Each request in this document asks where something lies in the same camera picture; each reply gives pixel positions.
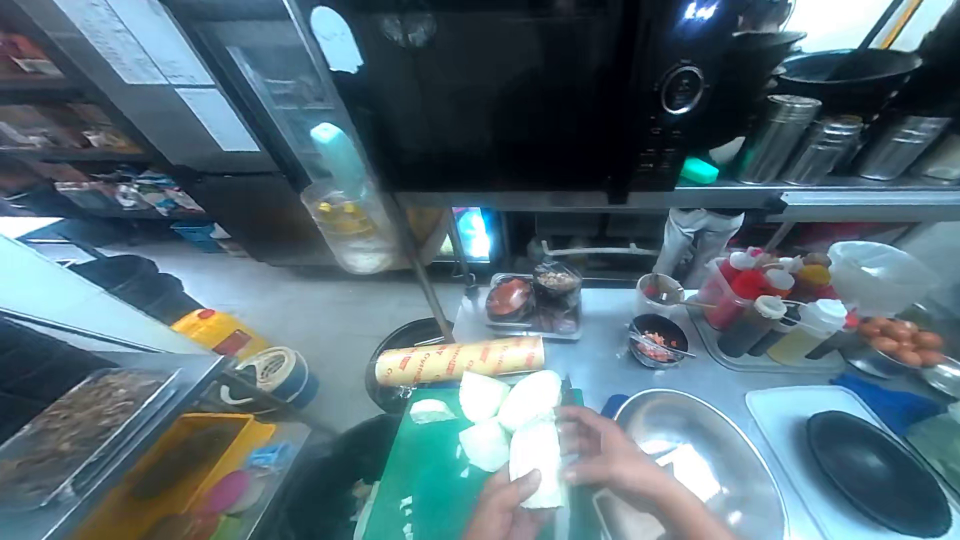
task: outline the yellow tray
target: yellow tray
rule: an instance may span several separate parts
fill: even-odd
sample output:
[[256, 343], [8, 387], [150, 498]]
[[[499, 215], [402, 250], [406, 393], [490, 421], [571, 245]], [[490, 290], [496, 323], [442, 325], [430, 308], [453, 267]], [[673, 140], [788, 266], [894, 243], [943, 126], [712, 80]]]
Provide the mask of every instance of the yellow tray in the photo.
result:
[[[207, 465], [191, 472], [157, 497], [139, 500], [128, 495], [143, 472], [161, 456], [176, 448], [190, 433], [223, 422], [239, 423], [243, 427], [219, 458], [211, 459]], [[203, 493], [243, 466], [250, 452], [268, 441], [275, 430], [273, 424], [260, 424], [253, 420], [251, 414], [182, 415], [124, 475], [120, 483], [110, 490], [100, 506], [73, 534], [73, 539], [136, 540], [163, 516], [193, 510], [201, 503]]]

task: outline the white tray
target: white tray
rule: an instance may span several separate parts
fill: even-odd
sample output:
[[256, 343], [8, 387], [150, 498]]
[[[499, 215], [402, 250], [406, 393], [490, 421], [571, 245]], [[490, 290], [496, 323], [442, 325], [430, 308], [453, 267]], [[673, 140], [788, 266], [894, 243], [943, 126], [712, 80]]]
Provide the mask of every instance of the white tray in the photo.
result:
[[[824, 538], [911, 538], [875, 524], [854, 508], [820, 471], [807, 446], [807, 419], [827, 410], [862, 418], [899, 440], [859, 396], [842, 386], [788, 386], [748, 392], [747, 408]], [[942, 538], [956, 538], [960, 536], [960, 513], [949, 491], [945, 489], [945, 493], [953, 525]]]

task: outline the black plate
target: black plate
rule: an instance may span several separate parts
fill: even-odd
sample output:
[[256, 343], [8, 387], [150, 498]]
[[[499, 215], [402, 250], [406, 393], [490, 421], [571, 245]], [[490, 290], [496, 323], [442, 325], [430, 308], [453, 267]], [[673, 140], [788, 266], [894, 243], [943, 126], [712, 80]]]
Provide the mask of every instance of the black plate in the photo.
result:
[[820, 412], [806, 421], [806, 440], [827, 478], [871, 520], [921, 538], [943, 536], [950, 529], [940, 484], [873, 424], [839, 410]]

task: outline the yellow container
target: yellow container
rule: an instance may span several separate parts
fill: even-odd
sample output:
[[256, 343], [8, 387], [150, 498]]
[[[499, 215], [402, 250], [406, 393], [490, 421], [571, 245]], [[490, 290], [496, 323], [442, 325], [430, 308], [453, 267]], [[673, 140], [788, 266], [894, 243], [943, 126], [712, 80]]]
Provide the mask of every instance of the yellow container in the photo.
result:
[[243, 359], [270, 347], [266, 339], [233, 315], [208, 307], [187, 313], [170, 328], [219, 355]]
[[[192, 433], [224, 422], [239, 432], [227, 450], [191, 471], [151, 499], [138, 499], [131, 490], [164, 454], [174, 450]], [[160, 518], [197, 509], [202, 495], [223, 477], [243, 466], [254, 449], [273, 436], [276, 426], [253, 420], [252, 414], [191, 413], [178, 418], [120, 480], [97, 509], [73, 535], [73, 540], [137, 540]]]

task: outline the blue cloth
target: blue cloth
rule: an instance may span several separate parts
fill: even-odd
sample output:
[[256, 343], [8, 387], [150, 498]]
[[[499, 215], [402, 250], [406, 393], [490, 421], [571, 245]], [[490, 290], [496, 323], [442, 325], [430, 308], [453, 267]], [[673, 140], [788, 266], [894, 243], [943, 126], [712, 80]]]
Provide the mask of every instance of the blue cloth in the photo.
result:
[[887, 390], [848, 373], [830, 382], [849, 388], [860, 396], [890, 431], [901, 437], [906, 435], [907, 428], [917, 422], [947, 412], [945, 406], [923, 396]]
[[606, 416], [612, 419], [616, 416], [616, 411], [620, 410], [620, 407], [627, 403], [628, 399], [630, 398], [623, 394], [613, 394], [607, 399], [607, 402], [603, 405], [603, 409], [600, 410], [600, 416]]

